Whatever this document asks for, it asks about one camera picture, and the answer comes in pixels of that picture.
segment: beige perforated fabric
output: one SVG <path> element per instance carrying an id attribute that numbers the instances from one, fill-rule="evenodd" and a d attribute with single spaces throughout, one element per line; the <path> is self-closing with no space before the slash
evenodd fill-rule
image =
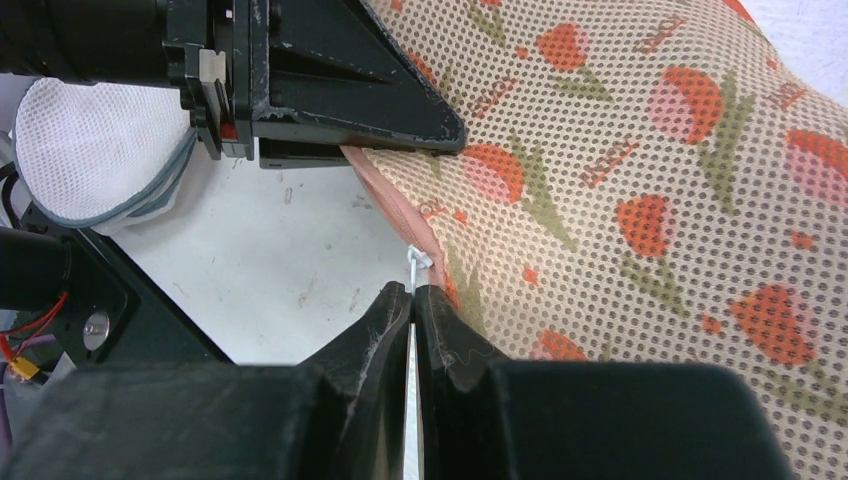
<path id="1" fill-rule="evenodd" d="M 517 358 L 729 367 L 800 477 L 848 479 L 848 114 L 737 1 L 373 7 L 468 147 L 350 157 L 408 239 L 426 222 L 474 328 Z"/>

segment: red wire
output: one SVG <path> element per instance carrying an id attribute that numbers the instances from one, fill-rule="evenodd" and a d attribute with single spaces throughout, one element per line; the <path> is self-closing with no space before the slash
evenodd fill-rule
<path id="1" fill-rule="evenodd" d="M 15 334 L 18 334 L 18 333 L 23 333 L 23 332 L 26 332 L 26 331 L 32 330 L 33 328 L 38 328 L 38 327 L 40 327 L 40 326 L 41 326 L 44 322 L 46 322 L 49 318 L 51 318 L 51 317 L 55 316 L 57 313 L 59 313 L 59 310 L 61 310 L 61 309 L 62 309 L 62 306 L 64 306 L 64 305 L 65 305 L 65 301 L 66 301 L 67 299 L 68 299 L 68 294 L 67 294 L 67 293 L 63 293 L 63 294 L 59 297 L 59 300 L 56 302 L 56 304 L 55 304 L 55 305 L 53 305 L 53 307 L 50 309 L 50 311 L 48 311 L 47 313 L 45 313 L 45 314 L 44 314 L 41 318 L 39 318 L 38 320 L 36 320 L 36 321 L 34 321 L 34 322 L 30 323 L 30 324 L 24 325 L 23 327 L 18 327 L 18 328 L 14 329 L 14 330 L 6 330 L 6 331 L 2 331 L 2 332 L 0 332 L 0 335 L 3 335 L 3 336 L 15 335 Z"/>
<path id="2" fill-rule="evenodd" d="M 14 350 L 12 350 L 12 347 L 9 346 L 8 336 L 13 335 L 15 333 L 26 332 L 27 330 L 32 330 L 33 328 L 38 328 L 38 330 L 36 330 L 35 333 L 31 337 L 29 337 L 25 342 L 23 342 L 20 348 L 18 348 L 18 352 L 23 352 L 27 344 L 32 341 L 33 338 L 41 335 L 41 333 L 44 332 L 44 330 L 46 330 L 51 323 L 53 323 L 53 319 L 55 319 L 59 311 L 62 310 L 62 307 L 65 305 L 65 301 L 67 300 L 68 294 L 66 292 L 59 297 L 59 300 L 56 302 L 55 305 L 53 305 L 53 308 L 51 308 L 50 311 L 45 313 L 44 316 L 42 316 L 35 322 L 30 323 L 28 325 L 24 325 L 20 328 L 16 328 L 14 330 L 0 332 L 0 353 L 3 354 L 3 358 L 6 359 L 6 362 L 12 363 L 12 361 L 14 361 L 14 359 L 17 357 L 17 354 L 14 352 Z"/>
<path id="3" fill-rule="evenodd" d="M 21 344 L 21 347 L 20 347 L 20 348 L 18 348 L 18 353 L 16 353 L 16 354 L 15 354 L 15 357 L 13 357 L 13 358 L 16 358 L 18 355 L 20 355 L 21 353 L 23 353 L 23 351 L 24 351 L 24 350 L 26 350 L 27 345 L 29 345 L 29 342 L 31 342 L 33 339 L 35 339 L 36 337 L 38 337 L 39 335 L 41 335 L 41 334 L 42 334 L 45 330 L 47 330 L 47 328 L 50 326 L 50 324 L 51 324 L 51 323 L 53 323 L 53 320 L 55 320 L 55 319 L 56 319 L 56 315 L 57 315 L 57 314 L 59 313 L 59 311 L 62 309 L 62 306 L 65 304 L 65 298 L 67 298 L 67 295 L 68 295 L 67 293 L 63 295 L 63 298 L 59 300 L 59 302 L 60 302 L 60 303 L 57 303 L 57 305 L 59 306 L 59 308 L 58 308 L 55 312 L 53 312 L 53 315 L 51 315 L 51 316 L 50 316 L 50 318 L 48 318 L 48 319 L 44 322 L 44 325 L 42 325 L 42 326 L 41 326 L 41 328 L 39 328 L 38 330 L 36 330 L 36 331 L 35 331 L 35 333 L 33 333 L 31 337 L 27 338 L 27 339 L 24 341 L 24 343 L 22 343 L 22 344 Z"/>
<path id="4" fill-rule="evenodd" d="M 6 337 L 0 336 L 0 352 L 3 353 L 6 363 L 12 363 L 12 360 L 15 359 L 15 352 L 12 351 L 12 347 L 9 346 L 9 340 Z"/>

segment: pink fabric edge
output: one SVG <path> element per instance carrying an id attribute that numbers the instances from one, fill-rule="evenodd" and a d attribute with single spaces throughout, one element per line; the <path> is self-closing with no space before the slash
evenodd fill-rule
<path id="1" fill-rule="evenodd" d="M 365 187 L 365 191 L 383 212 L 389 224 L 410 245 L 415 245 L 433 260 L 430 283 L 443 290 L 447 283 L 445 256 L 433 229 L 414 205 L 380 174 L 361 148 L 342 147 L 347 160 Z"/>

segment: white table surface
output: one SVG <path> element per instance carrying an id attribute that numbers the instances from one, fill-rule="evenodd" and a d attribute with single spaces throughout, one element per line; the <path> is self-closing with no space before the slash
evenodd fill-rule
<path id="1" fill-rule="evenodd" d="M 848 0 L 743 3 L 799 77 L 848 105 Z M 407 278 L 406 245 L 351 169 L 263 171 L 202 150 L 175 209 L 115 240 L 237 363 L 299 362 Z M 407 461 L 417 478 L 414 441 Z"/>

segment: metal screw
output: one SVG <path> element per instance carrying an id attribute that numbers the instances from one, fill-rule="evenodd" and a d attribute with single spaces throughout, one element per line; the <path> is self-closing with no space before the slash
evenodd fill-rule
<path id="1" fill-rule="evenodd" d="M 103 312 L 94 312 L 88 317 L 82 328 L 82 343 L 89 351 L 100 348 L 109 336 L 109 316 Z"/>
<path id="2" fill-rule="evenodd" d="M 103 333 L 106 330 L 99 325 L 88 324 L 82 331 L 83 335 L 97 335 L 98 333 Z"/>

